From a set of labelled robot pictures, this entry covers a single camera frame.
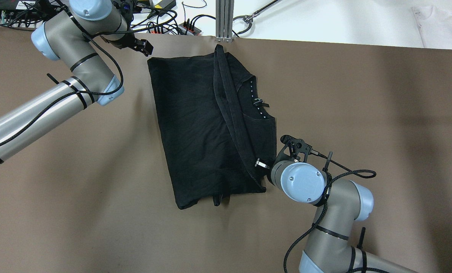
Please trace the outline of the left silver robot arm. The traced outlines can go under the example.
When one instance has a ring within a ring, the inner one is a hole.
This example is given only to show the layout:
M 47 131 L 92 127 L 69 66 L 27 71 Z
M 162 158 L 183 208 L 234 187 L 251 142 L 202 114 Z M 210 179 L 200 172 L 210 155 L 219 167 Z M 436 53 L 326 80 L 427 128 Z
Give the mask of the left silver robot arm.
M 63 61 L 72 75 L 58 81 L 48 74 L 52 88 L 0 118 L 0 165 L 92 104 L 105 106 L 123 94 L 122 70 L 111 71 L 94 38 L 151 55 L 153 45 L 131 29 L 135 5 L 134 0 L 71 0 L 32 33 L 37 50 Z

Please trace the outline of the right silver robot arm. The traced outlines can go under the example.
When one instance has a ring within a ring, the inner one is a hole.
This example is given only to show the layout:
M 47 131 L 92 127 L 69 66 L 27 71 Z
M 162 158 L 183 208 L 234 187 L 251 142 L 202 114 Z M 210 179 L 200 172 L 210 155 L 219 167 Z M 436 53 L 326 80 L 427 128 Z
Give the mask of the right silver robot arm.
M 300 259 L 301 273 L 411 272 L 349 244 L 354 222 L 366 220 L 373 211 L 370 190 L 351 180 L 333 181 L 311 164 L 290 160 L 277 160 L 270 178 L 290 199 L 317 207 Z

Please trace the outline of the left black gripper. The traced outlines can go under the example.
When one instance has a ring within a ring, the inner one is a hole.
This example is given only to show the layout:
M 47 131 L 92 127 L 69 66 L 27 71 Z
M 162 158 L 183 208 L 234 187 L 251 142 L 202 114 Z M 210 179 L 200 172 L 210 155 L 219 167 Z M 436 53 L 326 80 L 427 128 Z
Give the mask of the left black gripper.
M 126 33 L 118 40 L 110 40 L 105 36 L 101 36 L 101 38 L 106 43 L 110 43 L 118 49 L 130 48 L 137 52 L 141 52 L 145 56 L 149 56 L 153 53 L 153 45 L 146 39 L 137 39 L 133 33 Z

